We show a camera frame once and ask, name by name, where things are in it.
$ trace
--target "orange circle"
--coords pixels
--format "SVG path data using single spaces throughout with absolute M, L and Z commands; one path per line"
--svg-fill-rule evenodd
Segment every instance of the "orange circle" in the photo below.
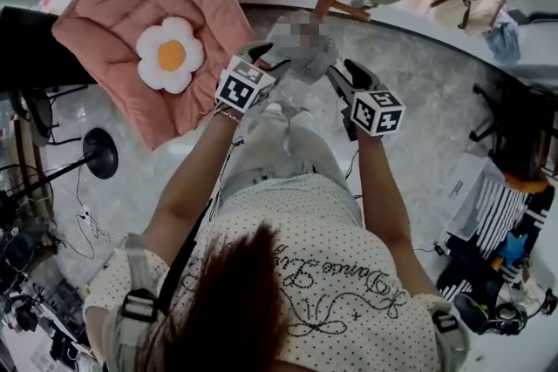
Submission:
M 168 41 L 159 46 L 159 65 L 167 71 L 177 70 L 186 60 L 186 51 L 178 41 Z

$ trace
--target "woman's hair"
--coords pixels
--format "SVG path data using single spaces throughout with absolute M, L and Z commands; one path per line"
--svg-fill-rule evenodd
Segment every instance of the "woman's hair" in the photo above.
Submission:
M 209 246 L 182 321 L 169 317 L 136 361 L 137 372 L 263 372 L 286 334 L 273 256 L 275 234 L 260 225 L 217 250 Z

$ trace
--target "pink cushioned chair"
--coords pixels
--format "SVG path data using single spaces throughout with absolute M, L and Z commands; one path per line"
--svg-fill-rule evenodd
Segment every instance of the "pink cushioned chair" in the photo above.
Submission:
M 205 51 L 188 88 L 173 95 L 154 91 L 137 72 L 136 42 L 166 17 L 183 17 Z M 155 149 L 193 129 L 214 108 L 221 70 L 254 40 L 236 0 L 73 0 L 52 28 Z

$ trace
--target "white t-shirt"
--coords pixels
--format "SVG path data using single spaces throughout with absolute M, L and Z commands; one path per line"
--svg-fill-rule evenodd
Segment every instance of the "white t-shirt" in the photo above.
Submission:
M 411 297 L 385 244 L 363 229 L 357 202 L 317 174 L 244 189 L 201 225 L 174 297 L 177 317 L 187 312 L 208 242 L 254 233 L 264 221 L 278 231 L 276 273 L 289 309 L 279 360 L 319 372 L 441 369 L 430 311 L 444 301 Z M 153 253 L 147 261 L 160 289 L 168 266 Z M 129 279 L 126 251 L 117 250 L 92 282 L 85 309 L 121 305 Z

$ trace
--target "tiled floor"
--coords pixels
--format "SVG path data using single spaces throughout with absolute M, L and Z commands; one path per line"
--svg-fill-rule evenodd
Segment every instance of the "tiled floor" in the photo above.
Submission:
M 247 10 L 259 38 L 267 35 L 281 14 L 285 11 Z M 469 131 L 487 116 L 471 89 L 475 82 L 486 84 L 496 72 L 419 37 L 336 17 L 329 18 L 328 24 L 342 57 L 353 58 L 374 70 L 407 106 L 399 133 L 385 138 L 384 143 L 411 217 L 415 247 L 431 247 L 443 230 L 432 217 L 432 201 L 459 155 L 470 146 Z M 330 143 L 342 169 L 348 169 L 356 143 L 351 144 L 344 134 L 338 114 L 340 103 L 327 79 L 322 78 L 312 86 L 291 80 L 282 83 L 276 94 L 321 116 L 317 130 Z M 55 130 L 57 139 L 83 136 L 100 126 L 111 133 L 119 149 L 119 170 L 113 178 L 100 180 L 86 168 L 81 170 L 79 198 L 91 208 L 99 227 L 110 237 L 95 239 L 91 228 L 82 224 L 95 258 L 87 260 L 71 249 L 63 249 L 58 255 L 62 272 L 81 287 L 102 266 L 122 236 L 146 227 L 160 192 L 195 144 L 203 126 L 149 152 L 97 86 L 58 99 L 55 117 L 61 124 Z M 80 143 L 47 147 L 42 152 L 44 169 L 77 160 L 81 154 Z M 349 182 L 353 192 L 360 193 L 357 166 Z M 53 183 L 59 232 L 76 250 L 92 257 L 92 249 L 76 221 L 76 214 L 82 212 L 75 195 L 78 173 L 71 172 Z M 437 274 L 438 257 L 419 254 L 429 273 Z

